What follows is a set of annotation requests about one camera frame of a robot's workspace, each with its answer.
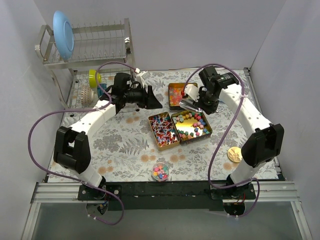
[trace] leaf pattern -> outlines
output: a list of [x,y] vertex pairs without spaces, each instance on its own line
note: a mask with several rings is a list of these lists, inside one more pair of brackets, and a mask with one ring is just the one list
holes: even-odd
[[[242,70],[236,70],[246,82]],[[152,85],[155,97],[162,103],[163,109],[135,112],[133,105],[127,105],[116,116],[109,119],[93,136],[90,142],[91,164],[105,177],[108,182],[124,181],[153,181],[152,166],[155,163],[165,163],[170,168],[172,181],[207,180],[209,162],[213,151],[233,118],[233,113],[223,102],[218,106],[218,112],[206,115],[213,130],[209,139],[192,143],[187,146],[177,146],[168,150],[158,151],[154,136],[151,132],[148,117],[158,113],[169,112],[168,91],[169,83],[184,83],[192,73],[191,70],[180,71],[152,71],[146,83]],[[113,84],[114,73],[105,75],[102,82]],[[82,85],[88,85],[88,72],[78,72],[74,77],[74,90],[70,94],[69,103],[72,108],[81,108],[80,92]],[[202,82],[195,74],[192,82],[202,86]],[[245,84],[245,94],[252,101],[249,87]],[[70,126],[80,120],[85,113],[75,112],[64,114],[63,126]],[[225,180],[237,167],[227,158],[230,147],[241,147],[247,140],[246,134],[239,123],[235,121],[212,164],[210,177],[212,180]],[[54,172],[72,176],[68,169],[51,162],[50,169]],[[276,179],[277,172],[274,163],[268,162],[256,174],[260,179]],[[49,182],[70,182],[69,179],[49,176]]]

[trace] gray wall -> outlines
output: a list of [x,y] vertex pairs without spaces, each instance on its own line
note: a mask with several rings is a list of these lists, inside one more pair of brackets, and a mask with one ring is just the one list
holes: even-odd
[[250,67],[285,0],[34,0],[47,24],[129,18],[138,68]]
[[320,2],[287,0],[251,68],[265,116],[284,127],[281,169],[320,239]]
[[[32,0],[0,1],[0,239],[22,236],[36,181],[45,173],[31,162],[27,137],[45,113],[61,109],[50,76],[35,53],[35,41],[45,24]],[[69,75],[60,75],[67,95]],[[36,159],[48,166],[61,115],[40,123],[32,140]]]

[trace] plate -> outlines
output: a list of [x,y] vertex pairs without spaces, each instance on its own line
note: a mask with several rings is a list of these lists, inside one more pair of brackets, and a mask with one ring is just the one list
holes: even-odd
[[53,34],[60,56],[68,60],[74,51],[74,34],[68,17],[62,11],[53,15]]

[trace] yellow cup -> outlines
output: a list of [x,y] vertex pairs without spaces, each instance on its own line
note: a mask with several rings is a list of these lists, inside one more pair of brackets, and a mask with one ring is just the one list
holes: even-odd
[[[98,85],[95,79],[95,75],[96,75],[96,70],[94,69],[90,69],[89,70],[89,85],[90,88],[95,89]],[[101,74],[98,73],[97,74],[97,78],[98,78],[98,82],[101,83]]]

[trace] gray floor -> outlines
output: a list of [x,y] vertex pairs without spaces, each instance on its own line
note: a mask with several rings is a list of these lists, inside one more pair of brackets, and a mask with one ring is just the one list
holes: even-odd
[[[290,202],[259,202],[238,220],[206,210],[127,210],[116,226],[87,217],[82,203],[42,204],[34,240],[298,240],[302,239]],[[119,212],[104,217],[115,220]]]

